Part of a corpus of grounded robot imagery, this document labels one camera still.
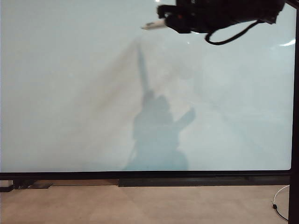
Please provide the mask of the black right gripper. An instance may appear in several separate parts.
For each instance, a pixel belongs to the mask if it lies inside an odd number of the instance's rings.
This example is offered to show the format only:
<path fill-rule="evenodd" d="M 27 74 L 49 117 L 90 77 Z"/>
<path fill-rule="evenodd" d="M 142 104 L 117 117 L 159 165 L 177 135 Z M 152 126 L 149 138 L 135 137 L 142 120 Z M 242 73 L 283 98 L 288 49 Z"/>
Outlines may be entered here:
<path fill-rule="evenodd" d="M 159 5 L 159 19 L 166 26 L 178 33 L 210 33 L 206 11 L 196 5 L 195 1 L 176 1 L 174 5 Z"/>

